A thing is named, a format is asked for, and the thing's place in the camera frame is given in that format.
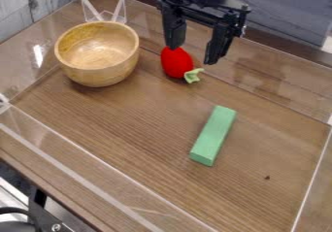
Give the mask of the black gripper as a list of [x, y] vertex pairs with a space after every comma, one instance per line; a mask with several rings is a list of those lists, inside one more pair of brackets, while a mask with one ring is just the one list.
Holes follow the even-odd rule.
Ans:
[[244, 34], [250, 5], [240, 0], [159, 0], [166, 45], [176, 50], [186, 41], [187, 20], [214, 27], [204, 63], [214, 65], [227, 55], [234, 37]]

